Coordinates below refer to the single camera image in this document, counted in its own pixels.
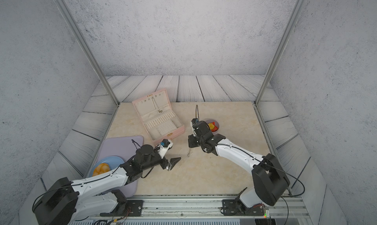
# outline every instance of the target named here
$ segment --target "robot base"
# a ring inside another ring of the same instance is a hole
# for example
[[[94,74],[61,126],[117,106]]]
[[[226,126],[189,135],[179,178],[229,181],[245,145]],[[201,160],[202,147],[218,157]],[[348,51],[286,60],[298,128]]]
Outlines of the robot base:
[[[264,206],[245,209],[243,204],[237,200],[222,200],[221,213],[225,216],[265,216],[266,210]]]
[[[143,200],[127,200],[126,204],[121,205],[111,213],[100,213],[101,217],[114,217],[114,216],[128,216],[127,217],[140,217],[141,210],[143,209]]]

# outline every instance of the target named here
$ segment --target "lavender cutting board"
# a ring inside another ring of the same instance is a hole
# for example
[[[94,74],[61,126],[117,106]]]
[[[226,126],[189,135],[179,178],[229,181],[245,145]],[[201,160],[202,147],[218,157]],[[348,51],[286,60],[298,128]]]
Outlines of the lavender cutting board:
[[[125,162],[135,155],[136,148],[132,143],[132,139],[139,143],[140,146],[143,145],[144,138],[143,136],[131,136],[131,137],[120,137],[120,138],[107,138],[103,141],[96,163],[101,159],[108,156],[118,156],[122,158]],[[126,198],[131,197],[135,194],[138,181],[134,181],[128,185],[116,187],[113,189],[119,189],[122,191]]]

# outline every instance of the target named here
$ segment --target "wire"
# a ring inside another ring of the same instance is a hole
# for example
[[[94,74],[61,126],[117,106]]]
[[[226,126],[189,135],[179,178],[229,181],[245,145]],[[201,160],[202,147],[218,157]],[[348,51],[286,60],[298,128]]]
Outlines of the wire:
[[[34,200],[33,206],[31,207],[31,211],[34,213],[34,211],[35,211],[35,210],[34,210],[34,205],[35,205],[37,199],[38,199],[39,197],[43,196],[44,194],[47,194],[47,193],[49,193],[49,192],[52,192],[52,191],[55,191],[55,190],[59,190],[59,189],[65,188],[65,187],[80,186],[80,185],[83,185],[83,184],[88,184],[88,183],[91,183],[91,182],[96,182],[96,181],[98,181],[98,180],[102,180],[102,179],[104,179],[104,178],[106,178],[106,177],[109,177],[110,175],[111,175],[111,174],[109,174],[109,175],[107,175],[107,176],[104,176],[104,177],[102,177],[102,178],[99,178],[99,179],[96,179],[96,180],[90,181],[90,182],[84,182],[84,183],[80,183],[80,184],[76,184],[76,185],[67,185],[67,186],[63,186],[63,187],[55,188],[55,189],[53,189],[53,190],[51,190],[51,188],[50,188],[48,191],[46,191],[45,193],[42,193],[40,196],[38,196],[38,197]]]
[[[125,163],[128,163],[128,162],[130,162],[130,161],[131,161],[131,160],[132,160],[133,158],[135,158],[135,156],[136,156],[136,155],[134,155],[134,156],[131,156],[131,158],[129,158],[129,159],[128,159],[128,161],[126,161]]]
[[[83,221],[83,220],[85,220],[85,219],[87,219],[87,218],[89,218],[89,216],[87,216],[86,218],[84,218],[84,219],[81,219],[81,220],[75,220],[76,222],[79,222],[79,221]]]
[[[284,225],[286,224],[286,222],[288,221],[288,215],[289,215],[289,207],[288,207],[288,203],[286,202],[286,200],[282,197],[282,199],[285,201],[286,203],[286,210],[287,210],[287,214],[286,214],[286,219],[285,219],[285,223]]]
[[[261,161],[258,160],[257,158],[254,158],[252,155],[250,155],[249,153],[245,152],[244,150],[242,150],[242,149],[240,149],[240,148],[238,148],[238,147],[230,146],[230,145],[227,145],[227,144],[220,144],[220,143],[217,143],[217,144],[218,144],[218,145],[225,145],[225,146],[228,146],[228,147],[236,148],[236,149],[238,149],[238,150],[240,150],[240,151],[246,153],[248,156],[250,156],[251,158],[255,159],[256,161],[261,162]],[[283,172],[283,173],[285,173],[285,174],[288,174],[289,176],[291,176],[291,177],[293,177],[294,179],[296,179],[297,181],[299,181],[299,183],[301,183],[301,185],[304,187],[303,192],[300,193],[300,194],[293,195],[293,196],[281,196],[281,197],[295,197],[295,196],[300,196],[300,195],[304,194],[304,192],[305,192],[305,185],[304,185],[304,184],[303,184],[298,178],[296,178],[295,176],[293,176],[293,175],[291,175],[291,174],[289,174],[289,173],[287,173],[287,172],[285,172],[285,171],[283,171],[283,170],[280,170],[280,169],[278,169],[278,168],[275,168],[274,166],[270,166],[270,165],[266,164],[265,162],[261,162],[261,163],[267,165],[268,167],[271,167],[271,168],[274,168],[274,169],[276,169],[276,170],[278,170],[278,171],[281,171],[281,172]]]
[[[141,178],[146,178],[148,176],[148,174],[152,171],[153,168],[154,168],[154,166],[150,169],[150,171],[147,173],[147,175],[145,175],[145,177],[141,176]]]
[[[230,148],[232,148],[232,147],[233,147],[233,148],[236,148],[236,149],[238,149],[238,150],[240,150],[240,151],[246,153],[248,156],[250,156],[251,158],[255,159],[256,161],[261,162],[260,160],[254,158],[252,155],[250,155],[249,153],[245,152],[244,150],[242,150],[242,149],[240,149],[240,148],[238,148],[238,147],[230,146],[230,145],[227,145],[227,144],[220,144],[220,143],[218,143],[218,145],[225,145],[225,146],[228,146],[228,147],[230,147]],[[298,178],[296,178],[295,176],[293,176],[293,175],[291,175],[291,174],[289,174],[289,173],[287,173],[287,172],[285,172],[285,171],[283,171],[283,170],[280,170],[280,169],[278,169],[278,168],[275,168],[274,166],[270,166],[270,165],[266,164],[265,162],[261,162],[261,163],[267,165],[268,167],[271,167],[271,168],[274,168],[274,169],[276,169],[276,170],[278,170],[278,171],[281,171],[281,172],[283,172],[283,173],[285,173],[285,174],[288,174],[289,176],[291,176],[291,177],[293,177],[294,179],[296,179],[297,181],[299,181],[299,183],[301,183],[301,185],[304,187],[303,192],[300,193],[300,194],[293,195],[293,196],[281,196],[281,198],[285,201],[285,203],[286,203],[286,208],[287,208],[287,210],[288,210],[288,213],[287,213],[287,215],[286,215],[286,219],[285,219],[285,223],[284,223],[284,225],[285,225],[286,222],[287,222],[287,220],[288,220],[288,216],[289,216],[289,208],[288,208],[288,203],[286,202],[286,200],[284,199],[284,197],[295,197],[295,196],[300,196],[300,195],[304,194],[304,192],[305,192],[305,186],[304,186],[304,184],[303,184]]]
[[[264,206],[264,204],[262,204],[262,203],[256,204],[256,205],[253,206],[253,208],[258,207],[258,206]]]
[[[208,130],[209,130],[210,132],[212,132],[211,129],[210,129],[210,126],[208,126],[207,123],[206,123],[206,126],[207,126]],[[200,128],[197,128],[197,129],[200,130],[200,134],[203,136],[203,131],[202,131]],[[199,137],[199,142],[200,142],[200,146],[203,146],[203,145],[202,145],[202,139],[201,139],[201,137]]]
[[[196,105],[196,107],[195,107],[195,119],[196,119],[196,112],[198,112],[198,121],[199,121],[199,107],[198,107],[198,105]]]
[[[128,209],[127,209],[127,216],[125,217],[125,219],[124,219],[124,221],[121,223],[121,225],[123,225],[123,223],[125,222],[125,220],[128,218],[128,215],[129,215],[129,213],[131,212],[131,208],[130,207],[128,207]]]
[[[93,223],[93,225],[100,225],[100,223],[102,222],[105,222],[107,224],[107,220],[104,220],[104,219],[101,219],[101,220],[97,220]]]
[[[136,147],[136,150],[138,150],[138,149],[140,149],[141,148],[141,146],[139,145],[139,143],[137,143],[137,142],[135,142],[133,139],[131,139],[131,141],[132,141],[132,143],[135,145],[135,147]]]

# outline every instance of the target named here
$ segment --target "pink jewelry box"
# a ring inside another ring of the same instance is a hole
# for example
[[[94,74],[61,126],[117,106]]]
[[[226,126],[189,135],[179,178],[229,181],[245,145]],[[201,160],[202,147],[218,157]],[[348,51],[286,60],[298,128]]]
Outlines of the pink jewelry box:
[[[185,132],[185,126],[172,110],[166,89],[132,102],[154,145]]]

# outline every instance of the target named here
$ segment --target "small bowl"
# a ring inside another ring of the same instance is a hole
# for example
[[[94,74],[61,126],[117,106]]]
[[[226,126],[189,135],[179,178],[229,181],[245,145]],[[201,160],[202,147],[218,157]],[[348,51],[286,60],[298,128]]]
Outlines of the small bowl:
[[[218,129],[217,129],[217,131],[212,132],[213,134],[216,134],[216,133],[219,131],[219,129],[220,129],[220,125],[219,125],[219,122],[217,122],[216,120],[214,120],[214,119],[207,119],[205,122],[206,122],[207,124],[214,122],[214,125],[215,125]]]
[[[124,163],[124,160],[118,156],[108,156],[98,161],[91,169],[89,177],[93,176],[94,169],[102,163],[107,163],[110,170],[116,169],[118,166]]]

